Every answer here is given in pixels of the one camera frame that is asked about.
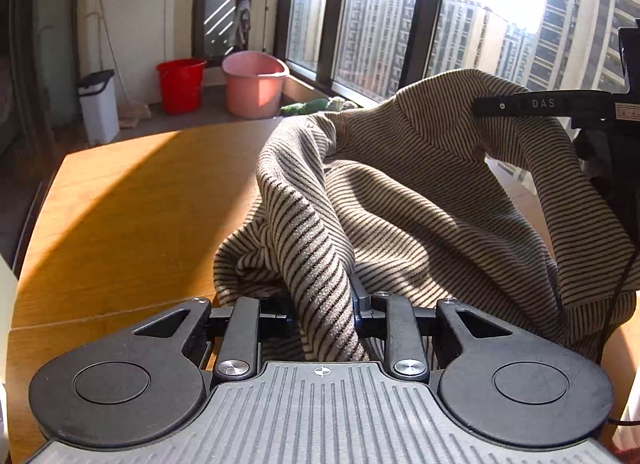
striped sweater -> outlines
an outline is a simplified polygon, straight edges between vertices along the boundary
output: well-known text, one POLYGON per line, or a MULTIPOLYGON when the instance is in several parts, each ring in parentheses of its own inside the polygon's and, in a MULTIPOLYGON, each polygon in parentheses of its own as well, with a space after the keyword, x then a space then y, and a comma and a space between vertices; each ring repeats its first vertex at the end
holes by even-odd
MULTIPOLYGON (((369 293, 420 307, 455 297, 594 358, 634 246, 555 118, 472 117, 474 98, 523 90, 456 70, 372 109, 284 120, 258 159, 258 201, 216 254, 220 302, 290 293, 300 335, 266 346, 268 357, 365 360, 356 273, 369 293), (532 173, 555 259, 486 155, 532 173)), ((633 314, 637 289, 639 261, 612 325, 633 314)))

crosshair logo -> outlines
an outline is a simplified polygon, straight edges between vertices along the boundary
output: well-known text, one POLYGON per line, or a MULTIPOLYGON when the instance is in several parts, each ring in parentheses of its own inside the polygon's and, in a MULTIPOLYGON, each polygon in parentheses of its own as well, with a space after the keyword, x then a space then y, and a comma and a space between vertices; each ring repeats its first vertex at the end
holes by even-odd
POLYGON ((316 370, 314 370, 314 374, 317 374, 322 378, 324 378, 325 376, 328 376, 331 372, 333 371, 329 370, 327 367, 318 367, 316 368, 316 370))

white trash can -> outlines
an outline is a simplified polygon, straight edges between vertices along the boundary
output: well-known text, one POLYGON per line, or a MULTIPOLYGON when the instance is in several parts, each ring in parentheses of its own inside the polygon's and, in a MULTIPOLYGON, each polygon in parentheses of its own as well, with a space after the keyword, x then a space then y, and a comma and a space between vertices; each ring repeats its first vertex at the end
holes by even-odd
POLYGON ((78 96, 89 144, 106 145, 120 131, 113 69, 92 72, 78 82, 78 96))

pink bucket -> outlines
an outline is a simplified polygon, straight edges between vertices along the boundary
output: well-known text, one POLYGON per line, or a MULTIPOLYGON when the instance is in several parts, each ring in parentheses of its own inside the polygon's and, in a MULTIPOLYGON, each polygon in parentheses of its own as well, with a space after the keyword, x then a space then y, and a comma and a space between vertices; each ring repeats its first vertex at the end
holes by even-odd
POLYGON ((226 77, 226 108, 241 118, 272 118, 278 114, 280 96, 289 67, 259 51, 239 51, 222 61, 226 77))

label sticker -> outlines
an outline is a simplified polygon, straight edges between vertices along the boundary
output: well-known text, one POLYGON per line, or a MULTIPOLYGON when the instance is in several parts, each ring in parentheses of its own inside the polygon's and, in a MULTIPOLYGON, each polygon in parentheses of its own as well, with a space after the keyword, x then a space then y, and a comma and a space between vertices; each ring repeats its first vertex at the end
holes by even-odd
POLYGON ((640 105, 634 103, 616 103, 616 118, 628 121, 640 121, 640 105))

